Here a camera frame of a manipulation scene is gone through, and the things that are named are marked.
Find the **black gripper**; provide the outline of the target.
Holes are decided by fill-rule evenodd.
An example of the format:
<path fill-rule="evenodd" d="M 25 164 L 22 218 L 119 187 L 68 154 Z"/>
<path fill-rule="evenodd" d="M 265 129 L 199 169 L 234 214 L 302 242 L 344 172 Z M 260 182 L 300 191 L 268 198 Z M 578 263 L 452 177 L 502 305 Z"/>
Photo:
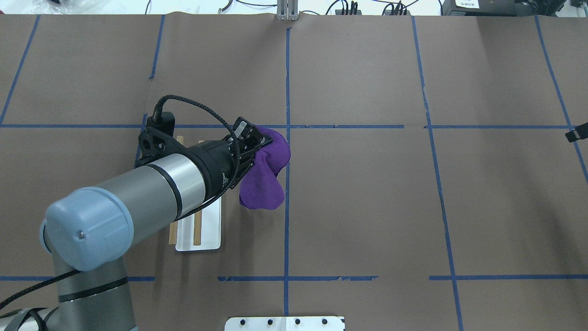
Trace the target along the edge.
<path fill-rule="evenodd" d="M 230 188 L 244 177 L 254 163 L 255 154 L 272 143 L 268 134 L 248 134 L 234 140 L 226 136 L 222 140 L 208 140 L 191 147 L 197 158 L 206 190 Z"/>

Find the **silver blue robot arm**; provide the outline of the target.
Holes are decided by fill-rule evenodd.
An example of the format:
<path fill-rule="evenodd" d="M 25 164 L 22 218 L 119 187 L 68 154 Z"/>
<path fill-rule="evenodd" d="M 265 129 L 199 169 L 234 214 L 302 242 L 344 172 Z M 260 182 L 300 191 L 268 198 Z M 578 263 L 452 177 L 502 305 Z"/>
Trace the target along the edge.
<path fill-rule="evenodd" d="M 159 130 L 143 131 L 139 167 L 75 190 L 46 210 L 40 241 L 59 275 L 1 302 L 4 308 L 57 283 L 57 308 L 4 314 L 1 329 L 17 331 L 30 322 L 40 331 L 138 330 L 123 255 L 233 188 L 255 153 L 272 141 L 267 134 L 246 133 L 187 148 Z"/>

